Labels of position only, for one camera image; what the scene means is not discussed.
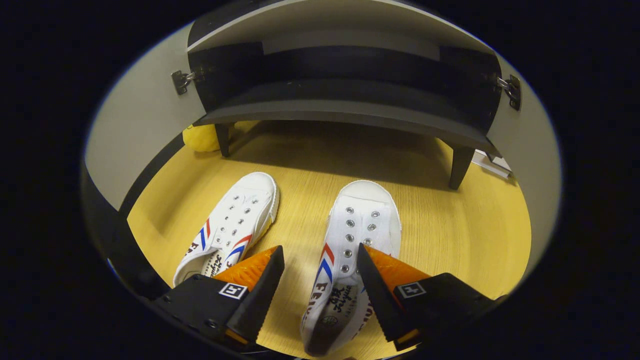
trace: cabinet leg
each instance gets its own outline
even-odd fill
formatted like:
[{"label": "cabinet leg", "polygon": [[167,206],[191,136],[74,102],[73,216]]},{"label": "cabinet leg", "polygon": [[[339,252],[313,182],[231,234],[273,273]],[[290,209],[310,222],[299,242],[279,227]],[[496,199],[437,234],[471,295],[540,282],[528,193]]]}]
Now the cabinet leg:
[{"label": "cabinet leg", "polygon": [[451,178],[449,178],[449,188],[457,190],[465,178],[465,174],[471,164],[476,150],[471,147],[455,147],[453,149],[453,163],[451,165]]},{"label": "cabinet leg", "polygon": [[216,124],[216,135],[218,136],[218,143],[220,144],[220,154],[226,158],[229,156],[229,125]]}]

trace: yellow plush toy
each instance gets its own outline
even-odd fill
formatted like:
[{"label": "yellow plush toy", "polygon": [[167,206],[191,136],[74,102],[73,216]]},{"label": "yellow plush toy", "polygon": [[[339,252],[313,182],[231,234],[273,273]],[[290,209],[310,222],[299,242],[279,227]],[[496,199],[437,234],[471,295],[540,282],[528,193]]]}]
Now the yellow plush toy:
[{"label": "yellow plush toy", "polygon": [[[230,135],[234,134],[234,130],[234,125],[229,124]],[[184,141],[184,145],[187,145],[187,147],[197,152],[220,150],[216,126],[214,124],[202,126],[189,125],[189,127],[182,131],[182,140]]]}]

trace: wooden floor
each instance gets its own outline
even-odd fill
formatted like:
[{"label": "wooden floor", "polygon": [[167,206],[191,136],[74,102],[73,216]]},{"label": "wooden floor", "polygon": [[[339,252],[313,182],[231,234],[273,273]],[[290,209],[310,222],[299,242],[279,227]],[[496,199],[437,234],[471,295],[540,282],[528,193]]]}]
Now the wooden floor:
[{"label": "wooden floor", "polygon": [[[436,275],[450,272],[495,299],[520,280],[531,226],[518,185],[471,164],[448,189],[452,151],[428,136],[323,122],[242,122],[230,148],[198,154],[183,147],[145,188],[128,218],[133,235],[171,284],[191,240],[222,195],[242,176],[271,174],[281,190],[277,220],[248,256],[283,245],[285,270],[258,344],[304,353],[298,332],[317,271],[326,219],[338,191],[369,179],[393,196],[403,225],[400,260]],[[377,320],[327,359],[396,354]]]}]

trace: cabinet door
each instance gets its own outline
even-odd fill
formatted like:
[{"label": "cabinet door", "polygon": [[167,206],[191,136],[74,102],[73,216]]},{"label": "cabinet door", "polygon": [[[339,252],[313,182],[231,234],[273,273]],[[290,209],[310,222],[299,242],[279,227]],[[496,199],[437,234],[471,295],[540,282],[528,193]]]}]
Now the cabinet door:
[{"label": "cabinet door", "polygon": [[104,198],[120,209],[131,185],[180,132],[205,115],[193,83],[178,95],[171,73],[188,74],[192,24],[144,54],[117,81],[98,109],[84,161]]},{"label": "cabinet door", "polygon": [[502,78],[516,76],[522,92],[520,111],[502,92],[487,138],[509,164],[527,202],[531,253],[524,278],[542,257],[556,224],[562,187],[560,150],[551,120],[533,89],[509,62],[496,56]]}]

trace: canvas shoe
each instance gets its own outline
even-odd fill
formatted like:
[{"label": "canvas shoe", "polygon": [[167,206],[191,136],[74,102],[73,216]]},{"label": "canvas shoe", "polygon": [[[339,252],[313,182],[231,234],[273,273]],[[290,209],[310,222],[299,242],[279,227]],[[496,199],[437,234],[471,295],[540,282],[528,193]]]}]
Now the canvas shoe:
[{"label": "canvas shoe", "polygon": [[300,333],[305,352],[324,356],[352,340],[373,314],[356,267],[365,243],[395,258],[400,252],[400,216],[382,186],[354,181],[338,194],[329,213],[320,266]]},{"label": "canvas shoe", "polygon": [[222,197],[173,277],[173,287],[194,274],[214,277],[244,258],[276,220],[280,193],[271,176],[252,172]]}]

